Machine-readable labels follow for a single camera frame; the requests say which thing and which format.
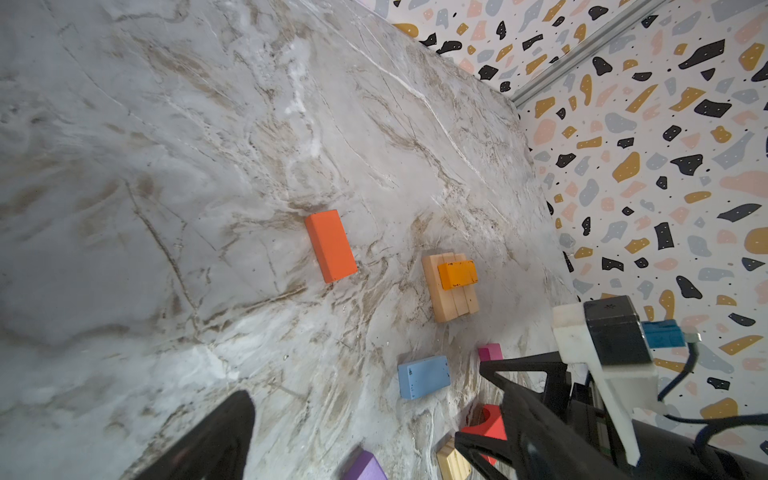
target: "blue connector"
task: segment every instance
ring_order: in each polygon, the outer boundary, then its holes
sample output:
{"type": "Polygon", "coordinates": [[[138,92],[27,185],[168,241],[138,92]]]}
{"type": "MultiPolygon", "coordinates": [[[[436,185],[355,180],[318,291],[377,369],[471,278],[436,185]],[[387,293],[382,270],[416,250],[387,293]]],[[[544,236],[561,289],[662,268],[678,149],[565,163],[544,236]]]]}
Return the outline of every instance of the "blue connector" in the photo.
{"type": "Polygon", "coordinates": [[[677,322],[642,322],[645,339],[652,349],[670,349],[675,346],[685,346],[685,338],[677,322]]]}

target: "pink block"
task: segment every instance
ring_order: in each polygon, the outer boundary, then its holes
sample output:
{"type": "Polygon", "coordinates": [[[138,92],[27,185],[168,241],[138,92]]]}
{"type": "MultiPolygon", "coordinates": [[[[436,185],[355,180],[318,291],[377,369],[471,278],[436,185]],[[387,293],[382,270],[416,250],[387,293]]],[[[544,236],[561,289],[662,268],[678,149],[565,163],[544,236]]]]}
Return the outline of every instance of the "pink block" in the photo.
{"type": "Polygon", "coordinates": [[[489,360],[502,360],[502,346],[498,343],[489,343],[478,347],[478,354],[480,355],[481,362],[487,362],[489,360]]]}

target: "purple block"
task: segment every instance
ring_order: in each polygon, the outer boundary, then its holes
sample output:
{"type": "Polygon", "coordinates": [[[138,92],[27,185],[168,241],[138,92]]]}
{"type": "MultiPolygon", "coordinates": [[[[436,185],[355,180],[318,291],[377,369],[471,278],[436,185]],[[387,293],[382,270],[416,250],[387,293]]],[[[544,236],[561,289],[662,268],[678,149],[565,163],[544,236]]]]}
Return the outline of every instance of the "purple block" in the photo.
{"type": "Polygon", "coordinates": [[[480,355],[481,362],[487,362],[489,360],[502,360],[502,346],[498,343],[489,343],[478,347],[478,354],[480,355]]]}
{"type": "Polygon", "coordinates": [[[387,480],[381,465],[371,452],[363,450],[352,468],[344,475],[344,480],[387,480]]]}

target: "blue block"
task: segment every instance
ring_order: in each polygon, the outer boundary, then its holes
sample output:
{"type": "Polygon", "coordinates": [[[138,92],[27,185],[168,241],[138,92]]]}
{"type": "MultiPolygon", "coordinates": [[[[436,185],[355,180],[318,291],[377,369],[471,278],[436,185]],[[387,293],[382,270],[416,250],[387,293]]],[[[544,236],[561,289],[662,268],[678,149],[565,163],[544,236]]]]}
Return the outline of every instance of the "blue block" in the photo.
{"type": "Polygon", "coordinates": [[[445,355],[430,356],[397,367],[400,396],[413,400],[451,385],[448,359],[445,355]]]}
{"type": "Polygon", "coordinates": [[[642,322],[645,339],[652,349],[669,349],[675,346],[685,346],[685,338],[677,322],[642,322]]]}

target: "patterned wall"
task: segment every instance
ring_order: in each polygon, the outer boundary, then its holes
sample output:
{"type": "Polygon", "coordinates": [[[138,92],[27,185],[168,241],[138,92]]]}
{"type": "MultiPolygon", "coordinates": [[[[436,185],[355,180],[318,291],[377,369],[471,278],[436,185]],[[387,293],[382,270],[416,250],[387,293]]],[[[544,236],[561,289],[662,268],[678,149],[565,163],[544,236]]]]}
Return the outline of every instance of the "patterned wall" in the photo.
{"type": "Polygon", "coordinates": [[[631,0],[358,0],[496,91],[512,95],[631,0]]]}
{"type": "MultiPolygon", "coordinates": [[[[701,331],[667,397],[682,416],[768,410],[766,22],[765,0],[671,2],[520,109],[581,298],[627,294],[701,331]]],[[[666,383],[687,350],[654,355],[666,383]]],[[[768,462],[766,440],[741,427],[713,444],[768,462]]]]}

